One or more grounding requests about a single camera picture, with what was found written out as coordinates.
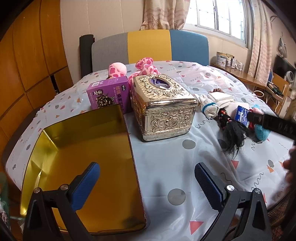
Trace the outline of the person's right hand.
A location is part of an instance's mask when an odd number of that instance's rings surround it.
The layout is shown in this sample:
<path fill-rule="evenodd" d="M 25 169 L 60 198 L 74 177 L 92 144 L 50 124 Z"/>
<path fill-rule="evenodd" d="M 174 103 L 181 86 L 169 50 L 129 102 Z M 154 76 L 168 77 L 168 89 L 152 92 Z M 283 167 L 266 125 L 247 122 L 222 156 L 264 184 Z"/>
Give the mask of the person's right hand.
<path fill-rule="evenodd" d="M 283 167 L 287 170 L 285 175 L 285 180 L 289 185 L 292 185 L 295 181 L 295 161 L 296 161 L 296 150 L 295 146 L 293 146 L 289 150 L 290 158 L 283 162 Z"/>

